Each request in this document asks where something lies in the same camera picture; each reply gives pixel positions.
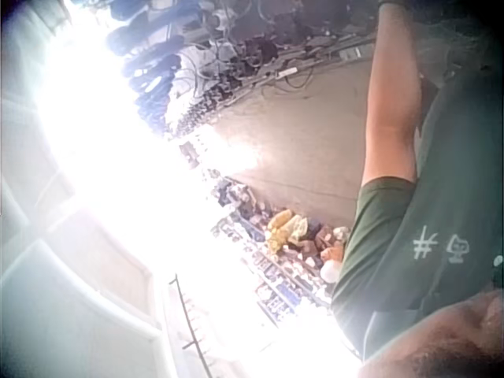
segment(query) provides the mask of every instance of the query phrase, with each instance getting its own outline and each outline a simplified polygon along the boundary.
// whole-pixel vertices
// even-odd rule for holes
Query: metal rod
[[[206,372],[206,375],[208,376],[208,378],[213,378],[212,373],[210,372],[210,369],[209,369],[208,365],[206,364],[205,357],[203,356],[202,350],[199,347],[199,342],[196,339],[196,334],[195,334],[194,329],[192,328],[191,321],[189,320],[189,315],[187,314],[186,304],[183,301],[182,291],[180,290],[179,277],[177,275],[175,275],[175,282],[176,282],[176,289],[178,290],[179,296],[180,296],[180,303],[182,303],[183,314],[186,317],[187,325],[189,326],[189,332],[191,333],[193,343],[196,346],[196,352],[198,353],[199,359],[202,360],[203,368]]]

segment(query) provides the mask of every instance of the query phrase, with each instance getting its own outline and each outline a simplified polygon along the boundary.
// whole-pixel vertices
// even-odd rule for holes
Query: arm
[[[420,77],[406,9],[384,4],[369,83],[362,185],[384,176],[416,181],[413,138],[420,109]]]

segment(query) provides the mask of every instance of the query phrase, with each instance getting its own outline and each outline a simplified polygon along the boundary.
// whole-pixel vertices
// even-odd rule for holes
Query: t-shirt sleeve
[[[332,295],[332,310],[346,337],[361,351],[372,315],[365,287],[395,237],[415,184],[381,177],[362,187],[354,228],[346,245],[342,272]]]

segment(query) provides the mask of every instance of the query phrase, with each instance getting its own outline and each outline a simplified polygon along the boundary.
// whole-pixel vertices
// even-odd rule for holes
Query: yellow bag
[[[274,228],[282,227],[293,216],[294,216],[294,213],[292,213],[292,210],[289,210],[289,209],[279,212],[277,215],[275,215],[273,218],[271,218],[271,221],[268,223],[268,230],[271,231]]]

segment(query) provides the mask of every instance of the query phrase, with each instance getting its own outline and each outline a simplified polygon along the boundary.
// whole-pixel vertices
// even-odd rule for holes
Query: man
[[[494,261],[502,268],[501,67],[498,60],[475,61],[446,84],[425,119],[416,159],[421,82],[407,5],[380,2],[364,174],[332,301],[339,326],[363,359],[394,340],[377,355],[385,357],[370,362],[375,367],[387,356],[413,358],[426,343],[447,339],[471,345],[457,350],[462,355],[482,351],[484,342],[471,339],[464,320],[487,319],[489,303],[493,334],[485,327],[485,335],[494,338],[488,341],[494,348],[485,353],[494,354],[501,337],[501,291],[491,300],[484,295],[476,309],[472,300],[435,313],[487,288]],[[453,324],[461,334],[442,332]]]

